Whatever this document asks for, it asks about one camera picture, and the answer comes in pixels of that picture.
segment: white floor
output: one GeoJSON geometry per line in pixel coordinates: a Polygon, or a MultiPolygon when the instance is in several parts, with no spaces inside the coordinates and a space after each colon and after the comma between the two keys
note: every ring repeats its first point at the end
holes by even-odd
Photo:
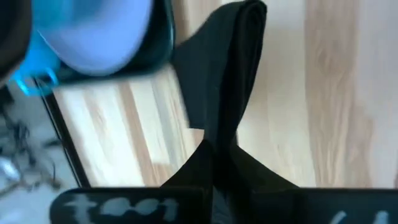
{"type": "MultiPolygon", "coordinates": [[[[10,108],[14,119],[21,119],[30,129],[29,144],[38,154],[46,154],[55,162],[57,178],[61,180],[62,190],[54,191],[48,185],[27,192],[17,189],[0,198],[0,224],[49,224],[49,206],[52,200],[61,192],[76,187],[72,171],[64,155],[63,149],[40,148],[44,141],[56,136],[50,118],[42,100],[38,97],[26,97],[17,86],[9,86],[15,99],[15,105],[10,108]]],[[[0,177],[0,188],[4,186],[4,177],[0,177]]]]}

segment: wooden floor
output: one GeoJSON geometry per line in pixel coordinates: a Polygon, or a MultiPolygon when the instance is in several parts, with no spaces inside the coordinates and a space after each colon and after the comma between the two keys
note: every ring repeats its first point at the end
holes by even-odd
{"type": "MultiPolygon", "coordinates": [[[[177,43],[228,0],[174,0],[177,43]]],[[[398,1],[266,0],[264,48],[239,144],[307,187],[396,186],[398,1]]],[[[160,185],[189,158],[174,71],[56,91],[94,186],[160,185]]]]}

